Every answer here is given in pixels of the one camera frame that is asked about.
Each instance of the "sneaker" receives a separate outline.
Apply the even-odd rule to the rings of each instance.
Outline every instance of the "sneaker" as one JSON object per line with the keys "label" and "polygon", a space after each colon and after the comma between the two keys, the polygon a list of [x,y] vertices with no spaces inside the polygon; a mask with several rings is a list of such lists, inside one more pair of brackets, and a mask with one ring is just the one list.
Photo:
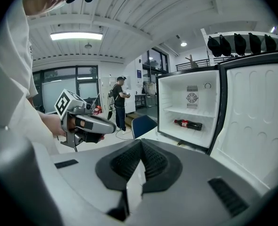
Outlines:
{"label": "sneaker", "polygon": [[126,129],[126,131],[123,131],[122,134],[125,135],[125,134],[130,133],[130,132],[131,132],[130,129]]}

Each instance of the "railing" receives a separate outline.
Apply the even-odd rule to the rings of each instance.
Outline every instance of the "railing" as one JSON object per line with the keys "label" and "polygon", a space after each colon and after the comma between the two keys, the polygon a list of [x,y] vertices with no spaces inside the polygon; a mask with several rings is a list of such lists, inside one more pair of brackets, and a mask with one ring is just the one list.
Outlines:
{"label": "railing", "polygon": [[[215,61],[216,64],[218,64],[218,63],[230,60],[230,59],[234,59],[234,57],[214,58],[214,61]],[[209,59],[196,60],[195,62],[199,67],[210,66]],[[191,63],[188,62],[188,63],[179,64],[179,65],[176,65],[176,67],[177,67],[177,71],[188,70],[188,69],[191,69]]]}

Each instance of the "fridge door panel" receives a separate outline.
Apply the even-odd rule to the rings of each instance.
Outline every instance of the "fridge door panel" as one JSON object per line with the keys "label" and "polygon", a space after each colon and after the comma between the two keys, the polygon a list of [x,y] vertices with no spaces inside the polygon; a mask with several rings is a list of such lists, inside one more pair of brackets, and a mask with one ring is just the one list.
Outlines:
{"label": "fridge door panel", "polygon": [[226,76],[224,124],[210,156],[264,194],[278,185],[278,63],[234,66]]}

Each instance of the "white ceiling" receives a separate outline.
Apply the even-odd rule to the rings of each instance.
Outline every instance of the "white ceiling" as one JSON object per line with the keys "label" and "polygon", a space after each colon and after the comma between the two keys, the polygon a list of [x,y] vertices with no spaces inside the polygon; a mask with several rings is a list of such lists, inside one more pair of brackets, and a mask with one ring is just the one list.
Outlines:
{"label": "white ceiling", "polygon": [[[243,30],[242,26],[251,29],[274,23],[262,0],[76,0],[29,18],[34,67],[61,61],[129,63],[164,41],[181,52],[176,34],[190,41],[203,27],[215,32],[220,27]],[[52,41],[50,34],[61,31],[102,32],[104,37],[102,41]],[[88,42],[90,50],[84,48]]]}

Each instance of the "red object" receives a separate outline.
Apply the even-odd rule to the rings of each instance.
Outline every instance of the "red object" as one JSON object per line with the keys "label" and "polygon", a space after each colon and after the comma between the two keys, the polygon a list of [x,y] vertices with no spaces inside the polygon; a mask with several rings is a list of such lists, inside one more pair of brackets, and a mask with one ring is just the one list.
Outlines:
{"label": "red object", "polygon": [[189,123],[189,121],[186,121],[186,120],[175,120],[174,121],[176,124],[182,126],[182,127],[186,127],[187,128],[187,125]]}
{"label": "red object", "polygon": [[97,114],[100,114],[100,113],[102,113],[102,108],[101,108],[101,106],[96,106],[96,108],[94,109],[94,115],[97,115]]}

